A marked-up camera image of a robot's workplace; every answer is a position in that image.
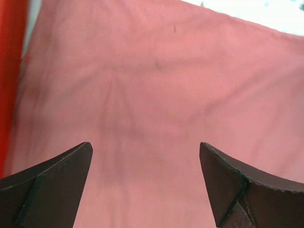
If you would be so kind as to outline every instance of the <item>pink cloth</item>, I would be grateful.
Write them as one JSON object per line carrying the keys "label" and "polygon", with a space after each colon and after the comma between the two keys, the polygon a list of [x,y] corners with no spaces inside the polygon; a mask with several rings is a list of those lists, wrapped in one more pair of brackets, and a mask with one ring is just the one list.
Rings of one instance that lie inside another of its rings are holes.
{"label": "pink cloth", "polygon": [[304,38],[178,0],[44,0],[6,174],[89,141],[75,228],[214,228],[199,143],[304,182]]}

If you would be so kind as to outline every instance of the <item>wrinkled fabric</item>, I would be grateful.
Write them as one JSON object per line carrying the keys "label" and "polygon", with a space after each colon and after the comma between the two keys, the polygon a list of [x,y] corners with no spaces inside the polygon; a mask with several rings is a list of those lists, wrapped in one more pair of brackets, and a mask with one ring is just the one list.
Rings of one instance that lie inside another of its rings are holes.
{"label": "wrinkled fabric", "polygon": [[44,0],[6,174],[88,141],[75,228],[214,228],[200,142],[304,182],[303,62],[302,37],[178,0]]}

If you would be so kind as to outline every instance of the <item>orange strip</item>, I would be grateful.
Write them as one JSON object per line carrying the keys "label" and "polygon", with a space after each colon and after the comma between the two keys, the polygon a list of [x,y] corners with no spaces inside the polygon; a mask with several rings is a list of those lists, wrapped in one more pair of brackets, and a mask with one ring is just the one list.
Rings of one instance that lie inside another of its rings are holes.
{"label": "orange strip", "polygon": [[0,178],[9,148],[28,0],[0,0]]}

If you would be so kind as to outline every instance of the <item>pink fabric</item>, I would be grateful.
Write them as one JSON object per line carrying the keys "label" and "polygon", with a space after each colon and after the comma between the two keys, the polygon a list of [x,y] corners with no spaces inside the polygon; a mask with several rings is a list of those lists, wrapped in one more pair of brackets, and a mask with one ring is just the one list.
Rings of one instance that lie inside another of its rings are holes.
{"label": "pink fabric", "polygon": [[304,182],[304,38],[178,0],[44,0],[6,174],[89,141],[75,228],[214,228],[199,143]]}

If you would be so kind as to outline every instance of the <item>red edge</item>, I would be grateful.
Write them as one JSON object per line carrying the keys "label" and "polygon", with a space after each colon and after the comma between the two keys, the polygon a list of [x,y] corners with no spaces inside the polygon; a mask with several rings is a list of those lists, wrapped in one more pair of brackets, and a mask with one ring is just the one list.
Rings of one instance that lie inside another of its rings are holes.
{"label": "red edge", "polygon": [[0,178],[9,149],[28,0],[0,0]]}

